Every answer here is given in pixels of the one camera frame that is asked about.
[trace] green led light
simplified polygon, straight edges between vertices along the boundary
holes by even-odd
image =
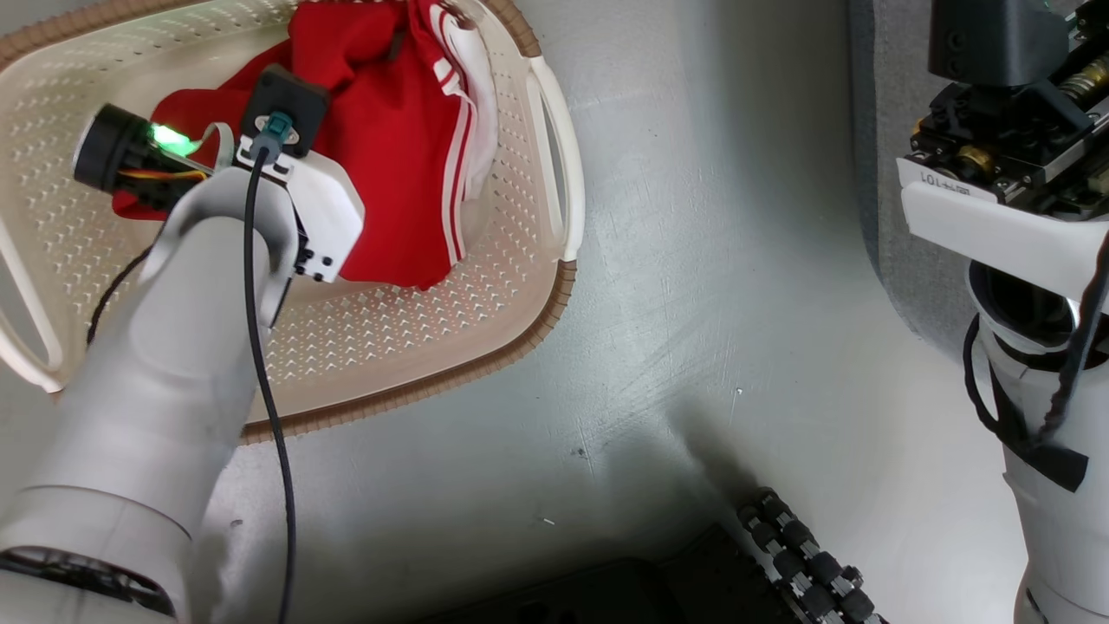
[[[172,127],[156,123],[150,125],[150,137],[157,146],[180,156],[187,156],[201,146],[200,141],[193,141]]]

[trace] laundry basket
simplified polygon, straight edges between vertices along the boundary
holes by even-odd
[[[469,255],[426,291],[294,285],[267,356],[291,434],[502,369],[546,338],[569,301],[584,182],[566,100],[510,0],[452,3],[486,41],[500,112],[485,197],[464,223]],[[16,336],[2,314],[13,301],[6,300],[0,358],[24,379],[48,392],[64,388],[83,358],[96,300],[157,232],[118,217],[106,194],[71,178],[89,119],[105,102],[149,115],[177,89],[216,86],[287,35],[296,4],[109,0],[0,40],[0,253],[45,355]],[[244,441],[264,440],[264,421],[256,409]]]

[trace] printed label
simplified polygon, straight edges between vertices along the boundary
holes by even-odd
[[[944,188],[945,191],[950,191],[960,195],[967,195],[985,200],[990,203],[997,203],[997,195],[989,191],[979,188],[978,186],[973,186],[966,182],[960,182],[954,177],[948,177],[943,173],[936,173],[923,164],[917,164],[904,157],[897,158],[897,171],[901,174],[903,188],[913,182],[924,182],[925,184],[937,188]]]

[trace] gray floor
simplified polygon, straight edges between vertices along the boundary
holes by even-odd
[[[589,178],[574,298],[516,367],[289,442],[295,620],[399,621],[664,554],[754,483],[863,569],[892,622],[1010,618],[1025,554],[1000,450],[858,233],[842,3],[518,3]],[[2,505],[53,415],[10,375],[0,392],[18,407]],[[241,449],[197,548],[202,622],[272,621],[282,509],[273,447]]]

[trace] black wire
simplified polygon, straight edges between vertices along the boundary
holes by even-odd
[[[967,385],[967,396],[970,397],[970,402],[974,403],[975,412],[978,413],[978,420],[981,421],[981,424],[986,426],[986,429],[993,433],[997,433],[998,422],[994,418],[994,415],[989,413],[986,402],[981,400],[981,393],[978,392],[978,382],[974,378],[974,342],[978,338],[981,317],[975,317],[974,321],[970,321],[970,328],[967,329],[967,337],[963,341],[963,376]]]
[[[112,294],[119,289],[123,282],[128,278],[128,275],[130,275],[132,270],[146,259],[146,256],[150,255],[150,249],[152,248],[154,248],[154,245],[150,245],[144,248],[142,253],[128,263],[128,265],[123,267],[123,270],[120,270],[120,274],[115,275],[112,283],[108,284],[108,289],[104,290],[104,294],[100,295],[96,308],[92,310],[92,319],[89,321],[89,333],[84,336],[85,348],[91,347],[93,339],[96,338],[96,329],[100,327],[100,318],[104,316],[104,309],[108,307],[108,301],[112,298]]]
[[[1086,360],[1093,348],[1107,294],[1109,294],[1109,233],[1106,233],[1106,237],[1101,241],[1101,248],[1098,249],[1093,278],[1090,279],[1086,291],[1082,293],[1082,300],[1078,306],[1078,327],[1070,335],[1067,361],[1059,371],[1059,390],[1051,397],[1051,409],[1048,410],[1047,417],[1044,419],[1044,427],[1032,440],[1031,447],[1034,449],[1050,442],[1055,433],[1067,421],[1067,408],[1070,405],[1070,399],[1075,396],[1078,378],[1086,369]]]
[[[262,180],[262,166],[269,150],[262,149],[251,171],[251,181],[246,186],[246,212],[243,215],[243,276],[246,280],[246,324],[251,335],[251,351],[254,354],[254,369],[258,376],[258,387],[262,400],[269,416],[269,428],[273,430],[274,443],[277,446],[277,461],[281,463],[281,479],[285,488],[285,524],[287,530],[285,551],[285,586],[282,590],[281,611],[277,614],[278,624],[284,624],[288,617],[289,602],[293,594],[293,573],[296,564],[296,502],[293,499],[293,472],[288,466],[288,451],[285,449],[285,434],[282,432],[277,407],[274,406],[273,390],[266,375],[265,355],[262,351],[262,338],[258,336],[258,311],[254,300],[254,209],[258,195],[258,183]]]

